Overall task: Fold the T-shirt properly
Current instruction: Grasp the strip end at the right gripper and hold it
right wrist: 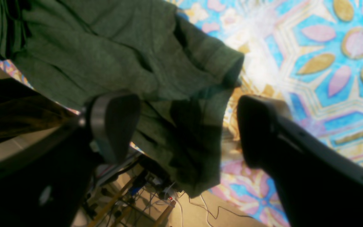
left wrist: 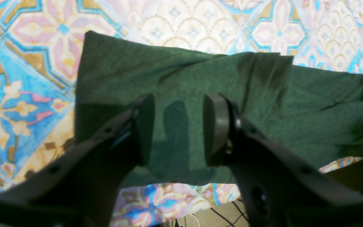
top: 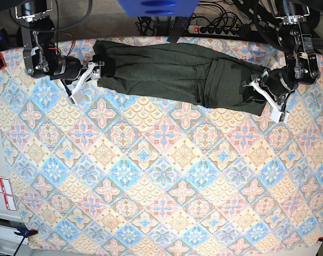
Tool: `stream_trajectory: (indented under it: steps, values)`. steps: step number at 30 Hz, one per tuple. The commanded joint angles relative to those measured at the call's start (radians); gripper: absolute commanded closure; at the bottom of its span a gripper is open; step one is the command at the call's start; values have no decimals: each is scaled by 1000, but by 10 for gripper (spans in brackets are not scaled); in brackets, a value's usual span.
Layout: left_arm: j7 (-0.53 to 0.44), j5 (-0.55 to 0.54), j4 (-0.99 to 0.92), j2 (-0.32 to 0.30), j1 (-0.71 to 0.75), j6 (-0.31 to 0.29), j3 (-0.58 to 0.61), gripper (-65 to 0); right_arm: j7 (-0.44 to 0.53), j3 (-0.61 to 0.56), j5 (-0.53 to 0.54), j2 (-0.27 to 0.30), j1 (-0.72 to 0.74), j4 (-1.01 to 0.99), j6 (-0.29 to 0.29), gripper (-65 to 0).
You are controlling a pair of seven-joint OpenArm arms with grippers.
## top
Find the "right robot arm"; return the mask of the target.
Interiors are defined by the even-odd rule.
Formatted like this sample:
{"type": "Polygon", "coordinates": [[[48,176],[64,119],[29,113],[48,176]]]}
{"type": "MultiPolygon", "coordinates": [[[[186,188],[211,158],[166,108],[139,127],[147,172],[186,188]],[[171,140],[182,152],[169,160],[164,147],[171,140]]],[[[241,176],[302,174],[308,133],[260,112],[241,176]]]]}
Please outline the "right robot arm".
{"type": "Polygon", "coordinates": [[[23,19],[26,22],[19,29],[26,74],[35,79],[48,76],[68,85],[78,79],[98,79],[104,62],[96,59],[82,64],[73,57],[75,39],[67,55],[62,54],[58,47],[59,24],[48,15],[51,9],[52,4],[47,1],[25,1],[15,7],[15,16],[10,16],[13,21],[23,19]]]}

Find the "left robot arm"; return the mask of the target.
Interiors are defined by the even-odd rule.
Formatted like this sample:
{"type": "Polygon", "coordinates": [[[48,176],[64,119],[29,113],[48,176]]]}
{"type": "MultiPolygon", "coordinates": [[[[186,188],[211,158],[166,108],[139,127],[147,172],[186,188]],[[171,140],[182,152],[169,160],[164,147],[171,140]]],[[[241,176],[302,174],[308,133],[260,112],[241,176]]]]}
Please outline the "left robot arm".
{"type": "Polygon", "coordinates": [[[269,72],[266,86],[277,100],[284,101],[300,84],[310,86],[319,77],[317,56],[307,17],[307,6],[292,1],[267,1],[272,15],[280,19],[278,42],[286,65],[269,72]]]}

